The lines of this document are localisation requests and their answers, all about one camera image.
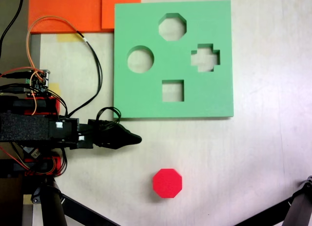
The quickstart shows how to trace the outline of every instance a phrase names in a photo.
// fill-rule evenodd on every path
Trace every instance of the orange foam sheet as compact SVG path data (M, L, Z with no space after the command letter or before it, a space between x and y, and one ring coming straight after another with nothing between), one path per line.
M141 0L29 0L28 27L43 16L69 20L83 33L113 32L116 3L140 3ZM39 22L33 34L71 33L72 28L55 19Z
M114 31L116 3L141 3L141 0L102 0L102 30L104 32Z
M29 0L28 27L43 16L60 16L81 32L101 32L102 0ZM39 22L32 33L70 33L72 28L58 20Z

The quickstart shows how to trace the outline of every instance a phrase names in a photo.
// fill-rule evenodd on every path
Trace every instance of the red foam block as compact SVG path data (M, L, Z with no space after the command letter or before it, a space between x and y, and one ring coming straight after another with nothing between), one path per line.
M174 198L182 190L182 176L174 169L161 169L153 177L153 190L161 198Z

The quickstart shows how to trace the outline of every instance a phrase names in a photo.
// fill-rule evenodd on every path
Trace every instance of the orange wire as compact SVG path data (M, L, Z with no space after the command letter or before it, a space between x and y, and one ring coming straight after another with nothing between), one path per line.
M31 55L30 55L30 51L29 51L29 37L30 37L30 33L31 33L31 30L33 29L33 27L39 22L39 21L42 21L44 19L56 19L56 20L61 20L61 21L64 21L66 22L69 26L71 26L76 32L78 31L75 26L70 23L68 20L66 20L65 18L62 18L62 17L58 17L58 16L43 16L41 18L38 18L37 20L35 20L31 26L29 27L28 29L28 32L27 32L27 36L26 36L26 52L27 52L27 57L28 57L28 60L29 60L29 63L31 66L35 67L35 64L31 58Z
M15 157L13 157L12 155L10 155L3 147L0 146L0 149L6 153L8 156L10 156L12 159L14 159L16 162L18 162L18 164L20 164L23 168L25 168L26 170L29 170L28 167L26 167L24 164L22 164L19 160L17 160Z
M30 81L29 81L29 86L31 86L31 81L33 80L33 76L37 73L37 71L34 71L34 73L31 75L30 77ZM34 115L37 111L37 100L36 100L36 97L35 97L35 94L33 91L31 91L33 97L34 97L34 101L35 101L35 109L34 109L34 112L31 114L31 115Z

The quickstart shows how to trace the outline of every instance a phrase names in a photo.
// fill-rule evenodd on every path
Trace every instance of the square hole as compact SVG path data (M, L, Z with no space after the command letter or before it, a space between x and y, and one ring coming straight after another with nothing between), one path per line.
M184 102L184 80L163 80L162 101Z

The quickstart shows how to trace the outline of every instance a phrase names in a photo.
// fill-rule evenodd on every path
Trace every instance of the white table surface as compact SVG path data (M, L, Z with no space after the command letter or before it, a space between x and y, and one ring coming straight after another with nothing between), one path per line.
M231 1L234 117L123 121L142 143L67 151L68 169L57 178L63 193L122 226L232 226L288 198L312 174L312 0ZM81 123L113 105L114 35L86 37L104 83L74 114ZM42 35L40 67L52 72L70 111L96 91L82 42ZM153 193L161 168L183 176L174 199Z

